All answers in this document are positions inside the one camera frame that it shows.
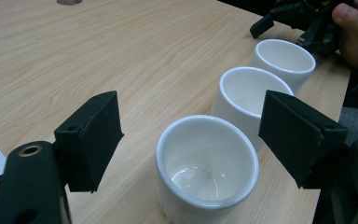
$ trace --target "wood grain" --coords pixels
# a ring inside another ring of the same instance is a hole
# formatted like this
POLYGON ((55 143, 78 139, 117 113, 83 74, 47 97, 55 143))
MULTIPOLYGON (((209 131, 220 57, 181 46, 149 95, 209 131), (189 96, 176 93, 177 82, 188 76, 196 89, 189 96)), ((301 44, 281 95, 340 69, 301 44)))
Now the wood grain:
MULTIPOLYGON (((74 223, 167 223, 155 194, 155 148, 174 120, 208 114, 217 82, 247 65, 262 39, 295 41, 276 24, 213 0, 0 0, 0 149, 5 155, 53 131, 91 96, 118 92, 123 133, 99 190, 69 193, 74 223)), ((339 118, 349 70, 337 55, 297 97, 339 118)), ((318 190, 296 187, 270 150, 259 152, 254 193, 227 223, 311 223, 318 190)))

